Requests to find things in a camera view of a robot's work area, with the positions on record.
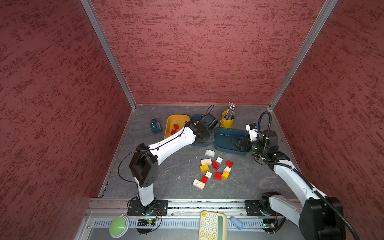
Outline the white curved lego top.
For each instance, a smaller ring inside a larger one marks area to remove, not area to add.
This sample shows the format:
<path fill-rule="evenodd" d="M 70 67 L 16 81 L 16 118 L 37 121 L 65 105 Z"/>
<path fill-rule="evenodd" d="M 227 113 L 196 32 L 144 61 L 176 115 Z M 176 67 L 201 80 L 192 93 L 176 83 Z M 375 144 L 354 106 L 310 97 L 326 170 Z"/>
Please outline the white curved lego top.
<path fill-rule="evenodd" d="M 215 157 L 215 151 L 206 150 L 205 151 L 205 156 L 210 157 L 210 158 L 214 158 Z"/>

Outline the yellow rectangular bin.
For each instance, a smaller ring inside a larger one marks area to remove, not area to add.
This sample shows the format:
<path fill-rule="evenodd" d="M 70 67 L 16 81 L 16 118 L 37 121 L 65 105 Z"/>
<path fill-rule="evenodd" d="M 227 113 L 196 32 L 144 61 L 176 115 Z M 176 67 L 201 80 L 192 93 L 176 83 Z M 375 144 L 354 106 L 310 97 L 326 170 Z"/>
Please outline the yellow rectangular bin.
<path fill-rule="evenodd" d="M 164 138 L 168 138 L 173 134 L 181 131 L 187 122 L 190 121 L 190 117 L 187 115 L 171 115 L 168 117 L 165 136 Z"/>

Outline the white long lego bottom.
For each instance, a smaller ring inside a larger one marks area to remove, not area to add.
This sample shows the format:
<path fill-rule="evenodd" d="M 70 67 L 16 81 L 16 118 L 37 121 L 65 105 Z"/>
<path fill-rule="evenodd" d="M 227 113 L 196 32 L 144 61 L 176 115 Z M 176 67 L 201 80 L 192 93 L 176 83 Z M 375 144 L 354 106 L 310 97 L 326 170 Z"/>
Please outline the white long lego bottom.
<path fill-rule="evenodd" d="M 193 186 L 200 189 L 200 190 L 203 190 L 205 185 L 206 185 L 205 183 L 203 183 L 197 179 L 194 179 L 194 181 L 193 181 Z"/>

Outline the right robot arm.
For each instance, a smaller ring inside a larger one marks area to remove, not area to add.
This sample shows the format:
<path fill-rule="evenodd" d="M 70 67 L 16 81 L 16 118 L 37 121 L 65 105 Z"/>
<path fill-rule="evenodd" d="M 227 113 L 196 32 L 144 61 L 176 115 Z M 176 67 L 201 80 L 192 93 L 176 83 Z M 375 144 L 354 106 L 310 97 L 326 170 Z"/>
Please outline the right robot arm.
<path fill-rule="evenodd" d="M 279 151 L 275 137 L 270 131 L 251 129 L 245 138 L 234 138 L 232 144 L 238 151 L 252 152 L 277 174 L 296 195 L 293 202 L 278 192 L 263 193 L 257 209 L 264 216 L 281 214 L 284 220 L 294 223 L 306 240 L 345 240 L 350 231 L 355 240 L 360 239 L 357 231 L 344 217 L 342 203 L 328 197 L 316 188 L 295 168 L 289 157 Z"/>

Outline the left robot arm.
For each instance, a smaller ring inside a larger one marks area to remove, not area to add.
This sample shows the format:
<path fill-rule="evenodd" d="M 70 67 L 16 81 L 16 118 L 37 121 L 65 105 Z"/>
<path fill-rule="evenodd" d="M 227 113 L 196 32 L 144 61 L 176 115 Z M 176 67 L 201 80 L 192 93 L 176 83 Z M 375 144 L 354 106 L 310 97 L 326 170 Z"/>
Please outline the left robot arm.
<path fill-rule="evenodd" d="M 203 120 L 190 121 L 180 131 L 158 143 L 137 146 L 130 162 L 130 170 L 143 207 L 151 205 L 155 200 L 154 182 L 159 176 L 159 166 L 162 162 L 183 147 L 195 143 L 196 140 L 202 140 L 217 124 L 217 120 L 210 124 Z"/>

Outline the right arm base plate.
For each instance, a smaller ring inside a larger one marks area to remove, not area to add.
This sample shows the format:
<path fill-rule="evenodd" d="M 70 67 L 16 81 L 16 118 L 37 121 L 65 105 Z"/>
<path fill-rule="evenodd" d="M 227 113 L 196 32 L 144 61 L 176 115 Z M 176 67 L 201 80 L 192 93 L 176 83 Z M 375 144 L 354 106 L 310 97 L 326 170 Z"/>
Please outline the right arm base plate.
<path fill-rule="evenodd" d="M 280 213 L 272 210 L 269 200 L 262 198 L 261 200 L 245 200 L 245 209 L 247 216 L 258 217 L 282 217 Z"/>

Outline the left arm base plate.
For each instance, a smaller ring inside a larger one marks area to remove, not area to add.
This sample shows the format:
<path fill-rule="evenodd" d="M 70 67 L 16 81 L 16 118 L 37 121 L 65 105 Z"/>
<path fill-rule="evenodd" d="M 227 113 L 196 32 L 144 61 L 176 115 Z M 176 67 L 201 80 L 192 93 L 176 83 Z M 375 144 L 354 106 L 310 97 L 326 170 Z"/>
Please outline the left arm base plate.
<path fill-rule="evenodd" d="M 168 211 L 168 200 L 154 200 L 144 207 L 140 200 L 134 199 L 128 202 L 128 216 L 166 216 Z"/>

